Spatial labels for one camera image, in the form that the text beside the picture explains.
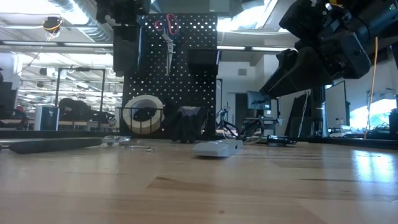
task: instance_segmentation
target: computer monitor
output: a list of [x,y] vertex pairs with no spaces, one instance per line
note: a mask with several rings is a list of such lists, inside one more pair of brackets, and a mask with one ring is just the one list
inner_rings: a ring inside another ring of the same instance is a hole
[[259,91],[248,91],[248,109],[271,110],[271,97],[262,95]]

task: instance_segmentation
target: ceiling light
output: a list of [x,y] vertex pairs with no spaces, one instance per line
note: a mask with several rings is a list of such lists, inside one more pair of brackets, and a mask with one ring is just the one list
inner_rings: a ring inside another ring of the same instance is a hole
[[64,43],[66,47],[113,47],[113,44],[100,43]]
[[12,0],[2,4],[1,12],[26,14],[58,14],[59,10],[47,0]]
[[88,85],[87,85],[86,83],[82,83],[82,82],[76,82],[76,83],[73,83],[73,84],[75,84],[75,85],[78,85],[78,86],[80,86],[80,87],[83,87],[83,88],[86,88],[86,89],[88,89]]
[[34,42],[34,41],[13,41],[13,40],[4,40],[0,41],[0,44],[3,45],[29,45],[29,46],[57,46],[57,43],[55,42]]
[[30,94],[26,94],[26,95],[18,94],[18,96],[21,96],[21,97],[24,97],[24,98],[28,98],[28,99],[31,99],[31,100],[36,99],[36,96],[30,95]]
[[237,46],[217,46],[218,50],[244,50],[245,47],[237,47]]
[[[51,93],[54,94],[55,90],[18,90],[21,93]],[[91,96],[101,96],[100,91],[67,91],[67,90],[60,90],[60,94],[85,94]],[[123,96],[123,93],[118,93],[118,95],[114,95],[114,92],[104,92],[104,96]]]
[[253,51],[262,51],[262,52],[282,52],[287,50],[288,48],[282,47],[252,47],[251,50]]

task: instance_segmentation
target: black rubber strip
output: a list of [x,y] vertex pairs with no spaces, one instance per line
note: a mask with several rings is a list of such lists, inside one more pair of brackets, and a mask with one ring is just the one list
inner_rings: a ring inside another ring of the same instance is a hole
[[43,139],[12,143],[9,149],[18,154],[31,154],[81,149],[101,144],[101,138]]

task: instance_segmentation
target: black pegboard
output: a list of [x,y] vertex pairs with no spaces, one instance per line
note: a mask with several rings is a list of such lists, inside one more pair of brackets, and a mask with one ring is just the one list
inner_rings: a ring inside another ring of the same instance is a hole
[[[123,106],[139,95],[154,95],[183,106],[204,106],[209,112],[206,135],[215,133],[216,75],[193,73],[188,69],[188,49],[217,49],[216,14],[175,14],[180,32],[174,44],[174,56],[169,76],[166,75],[167,43],[157,32],[155,21],[164,21],[166,14],[150,14],[142,22],[143,44],[138,72],[125,74]],[[164,128],[154,133],[156,138],[168,138]],[[121,119],[121,134],[133,135]]]

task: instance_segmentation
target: light fixture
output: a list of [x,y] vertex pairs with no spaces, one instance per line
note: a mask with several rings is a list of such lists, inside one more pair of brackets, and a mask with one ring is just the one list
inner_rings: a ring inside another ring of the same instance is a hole
[[238,47],[238,46],[217,46],[218,50],[244,50],[245,47]]
[[282,47],[252,47],[251,50],[253,51],[261,51],[261,52],[282,52],[287,50],[288,48]]
[[75,84],[75,85],[77,85],[77,86],[80,86],[80,87],[82,87],[82,88],[88,89],[88,85],[87,85],[86,83],[76,82],[76,83],[73,83],[73,84]]
[[113,44],[101,43],[64,43],[66,47],[113,47]]
[[21,96],[21,97],[24,97],[24,98],[28,98],[28,99],[31,99],[31,100],[36,99],[36,96],[30,95],[30,94],[25,94],[25,95],[18,94],[18,96]]
[[43,47],[53,47],[57,46],[55,42],[34,42],[34,41],[14,41],[14,40],[4,40],[0,41],[3,45],[21,45],[21,46],[43,46]]
[[[18,90],[21,93],[55,93],[55,90]],[[92,96],[101,96],[100,91],[67,91],[67,90],[60,90],[60,94],[85,94],[85,95],[92,95]],[[123,96],[123,93],[118,93],[118,95],[114,95],[114,92],[104,92],[104,96]]]
[[69,79],[69,80],[72,80],[72,81],[76,81],[76,78],[73,78],[73,77],[70,77],[70,76],[65,76],[65,79]]

